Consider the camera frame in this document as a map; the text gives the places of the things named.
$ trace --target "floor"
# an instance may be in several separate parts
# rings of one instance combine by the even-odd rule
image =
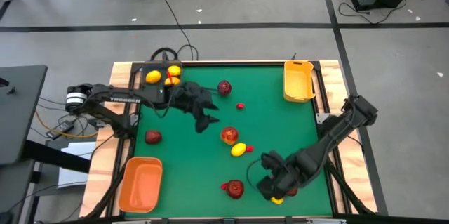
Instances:
[[[368,132],[389,214],[448,219],[449,5],[407,0],[374,28],[341,16],[343,1],[349,3],[168,0],[180,23],[190,25],[186,33],[201,60],[289,59],[294,53],[340,60],[349,90],[379,109]],[[368,18],[386,14],[375,10]],[[160,47],[185,43],[163,0],[13,0],[0,20],[0,65],[47,65],[42,96],[58,101],[69,85],[106,84],[114,61],[146,60]],[[180,56],[188,60],[185,52]],[[38,111],[45,121],[62,114]],[[43,131],[36,122],[33,127]],[[29,137],[43,142],[34,132]],[[42,199],[36,219],[62,220],[81,198]]]

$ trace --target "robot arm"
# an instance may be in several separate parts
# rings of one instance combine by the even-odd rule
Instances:
[[[196,120],[195,129],[198,133],[206,129],[209,123],[218,121],[204,114],[204,108],[214,110],[218,108],[212,103],[210,92],[196,83],[187,81],[172,87],[168,92],[169,98],[166,103],[158,101],[165,100],[165,98],[161,99],[161,95],[165,94],[158,92],[156,88],[137,90],[103,84],[82,84],[67,88],[65,109],[74,115],[89,114],[111,125],[116,137],[124,138],[135,138],[136,135],[136,127],[130,124],[128,114],[116,114],[101,103],[106,101],[135,103],[146,105],[154,110],[174,107],[193,114]]]
[[[265,199],[280,199],[294,187],[308,185],[323,168],[330,151],[354,129],[375,122],[377,109],[365,98],[349,96],[345,101],[340,116],[328,117],[324,121],[326,133],[317,143],[291,154],[285,160],[275,151],[262,154],[262,167],[272,172],[272,177],[265,176],[257,184]]]

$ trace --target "green mat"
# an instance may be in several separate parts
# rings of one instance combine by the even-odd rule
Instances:
[[[186,67],[183,81],[215,88],[226,79],[232,85],[227,97],[213,94],[218,111],[206,110],[220,119],[203,133],[196,133],[191,114],[171,108],[160,119],[142,106],[135,157],[157,157],[163,164],[159,203],[150,213],[126,213],[127,218],[330,216],[330,200],[324,173],[282,205],[266,201],[246,180],[248,164],[262,152],[276,150],[284,157],[318,140],[312,103],[290,103],[283,99],[283,67]],[[245,103],[244,110],[235,108]],[[255,151],[241,157],[230,155],[231,147],[220,140],[226,126],[239,131],[239,142],[254,145]],[[145,132],[162,132],[158,145],[145,143]],[[250,170],[256,184],[267,175],[260,163]],[[239,179],[245,185],[240,199],[220,189],[222,183]]]

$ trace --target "yellow container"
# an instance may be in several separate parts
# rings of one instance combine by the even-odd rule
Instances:
[[[315,97],[311,83],[314,66],[307,61],[289,60],[283,65],[283,97],[304,103]]]

